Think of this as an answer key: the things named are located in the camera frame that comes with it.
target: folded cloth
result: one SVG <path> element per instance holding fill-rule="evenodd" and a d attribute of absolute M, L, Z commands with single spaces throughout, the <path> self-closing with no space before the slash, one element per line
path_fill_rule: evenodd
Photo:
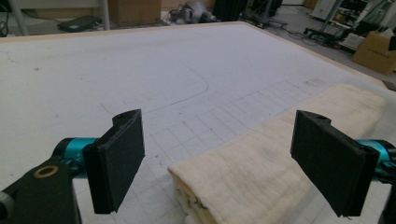
<path fill-rule="evenodd" d="M 379 120 L 386 101 L 336 85 L 216 149 L 168 168 L 195 223 L 284 223 L 312 184 L 290 155 L 296 110 L 318 113 L 352 138 Z"/>

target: floor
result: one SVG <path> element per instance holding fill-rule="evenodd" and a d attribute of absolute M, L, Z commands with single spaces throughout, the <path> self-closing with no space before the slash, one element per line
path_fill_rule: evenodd
<path fill-rule="evenodd" d="M 306 27 L 314 27 L 314 28 L 319 28 L 321 26 L 320 21 L 313 20 L 307 16 L 307 13 L 309 11 L 306 10 L 304 7 L 282 7 L 278 11 L 278 15 L 276 17 L 279 20 L 286 21 L 289 25 L 287 26 L 287 29 L 290 31 L 298 31 L 302 32 Z M 32 35 L 45 35 L 45 34 L 57 34 L 60 33 L 57 28 L 56 28 L 56 21 L 44 21 L 44 20 L 37 20 L 37 19 L 27 19 L 28 23 L 28 29 Z M 12 18 L 10 19 L 10 24 L 9 28 L 12 34 L 14 35 L 19 35 L 19 31 L 17 28 L 17 25 Z M 280 29 L 278 26 L 266 26 L 264 27 L 265 30 L 275 34 L 279 35 L 280 37 L 283 37 L 285 39 L 288 39 L 289 41 L 300 45 L 304 48 L 311 49 L 314 52 L 317 52 L 321 55 L 324 55 L 326 57 L 329 57 L 339 63 L 345 64 L 349 67 L 352 67 L 358 71 L 363 72 L 364 74 L 367 74 L 371 77 L 375 77 L 378 79 L 385 79 L 388 81 L 392 81 L 396 83 L 396 74 L 392 74 L 390 76 L 384 76 L 381 74 L 378 74 L 377 72 L 374 72 L 370 69 L 367 69 L 363 66 L 360 66 L 358 64 L 353 63 L 350 60 L 351 55 L 340 51 L 338 49 L 328 49 L 324 48 L 320 45 L 315 45 L 315 43 L 311 42 L 304 42 L 301 39 L 295 39 L 292 36 L 289 36 L 288 33 L 282 29 Z M 145 185 L 146 183 L 149 182 L 147 179 L 141 179 L 143 183 L 142 185 Z M 162 195 L 157 195 L 157 194 L 151 194 L 150 191 L 145 192 L 147 194 L 153 195 L 152 200 L 153 201 L 160 201 L 161 198 L 163 197 Z M 324 198 L 318 193 L 317 190 L 313 190 L 310 192 L 304 200 L 301 201 L 299 208 L 295 211 L 295 213 L 292 215 L 292 219 L 290 220 L 290 224 L 309 224 L 309 223 L 314 223 L 314 224 L 339 224 L 339 223 L 361 223 L 361 224 L 373 224 L 376 223 L 378 220 L 378 217 L 380 213 L 383 210 L 385 201 L 388 197 L 389 193 L 389 186 L 382 185 L 380 183 L 373 183 L 372 186 L 370 187 L 369 194 L 366 200 L 366 206 L 363 209 L 363 213 L 361 217 L 355 217 L 352 219 L 346 218 L 346 217 L 337 217 L 330 206 L 325 202 Z M 135 213 L 142 214 L 141 211 L 135 210 Z M 174 209 L 172 211 L 175 214 L 178 214 L 179 211 L 177 209 Z"/>

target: towel fold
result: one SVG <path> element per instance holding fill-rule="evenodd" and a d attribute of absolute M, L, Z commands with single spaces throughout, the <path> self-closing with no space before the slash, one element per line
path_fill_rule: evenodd
<path fill-rule="evenodd" d="M 290 155 L 297 109 L 321 114 L 352 138 L 379 120 L 386 101 L 336 85 L 221 147 L 168 168 L 175 195 L 195 223 L 284 223 L 312 187 Z"/>

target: towel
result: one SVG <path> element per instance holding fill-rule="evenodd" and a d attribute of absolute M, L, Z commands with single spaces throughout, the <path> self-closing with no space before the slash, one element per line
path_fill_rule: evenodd
<path fill-rule="evenodd" d="M 290 155 L 296 110 L 332 120 L 352 138 L 370 132 L 386 101 L 336 85 L 223 146 L 168 167 L 175 195 L 195 223 L 284 223 L 313 186 Z"/>

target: beige towel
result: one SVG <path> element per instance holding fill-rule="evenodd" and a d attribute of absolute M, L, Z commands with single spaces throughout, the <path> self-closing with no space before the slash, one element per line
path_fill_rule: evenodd
<path fill-rule="evenodd" d="M 352 138 L 371 131 L 385 100 L 334 86 L 216 149 L 168 168 L 183 209 L 196 223 L 283 223 L 312 187 L 290 155 L 295 113 L 332 120 Z"/>

